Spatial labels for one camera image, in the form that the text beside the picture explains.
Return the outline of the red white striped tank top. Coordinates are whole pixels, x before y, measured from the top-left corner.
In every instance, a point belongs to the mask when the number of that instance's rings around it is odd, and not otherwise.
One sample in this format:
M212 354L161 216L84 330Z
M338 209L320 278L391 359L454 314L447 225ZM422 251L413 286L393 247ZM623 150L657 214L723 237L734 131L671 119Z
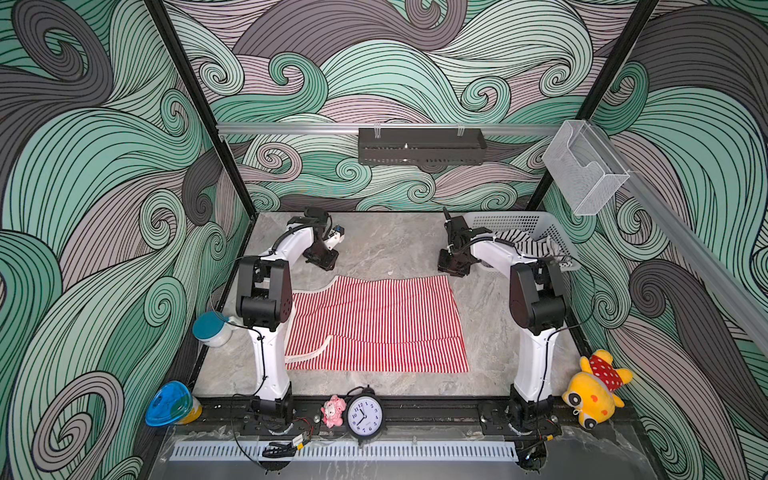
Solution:
M337 276L293 296L285 344L290 370L461 374L469 371L446 276Z

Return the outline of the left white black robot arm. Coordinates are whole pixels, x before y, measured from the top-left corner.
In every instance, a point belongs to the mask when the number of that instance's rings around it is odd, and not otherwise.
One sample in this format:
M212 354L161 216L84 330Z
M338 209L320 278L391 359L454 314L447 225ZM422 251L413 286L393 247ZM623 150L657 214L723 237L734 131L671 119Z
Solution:
M287 372L285 339L293 313L291 267L305 259L323 270L334 268L343 230L335 230L330 213L307 207L292 217L272 245L239 261L236 316L251 339L257 374L250 397L253 412L289 424L293 421L292 385Z

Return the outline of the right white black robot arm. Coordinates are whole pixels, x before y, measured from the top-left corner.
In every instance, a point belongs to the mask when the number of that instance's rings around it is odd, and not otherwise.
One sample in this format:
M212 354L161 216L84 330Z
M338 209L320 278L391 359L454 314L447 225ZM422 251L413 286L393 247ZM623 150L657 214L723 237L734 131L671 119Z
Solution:
M465 277L473 265L485 263L509 281L509 311L521 333L507 416L514 427L530 430L552 410L550 342L568 313L560 261L550 250L532 253L521 240L500 237L486 227L472 228L463 216L447 210L443 215L447 247L439 253L438 270Z

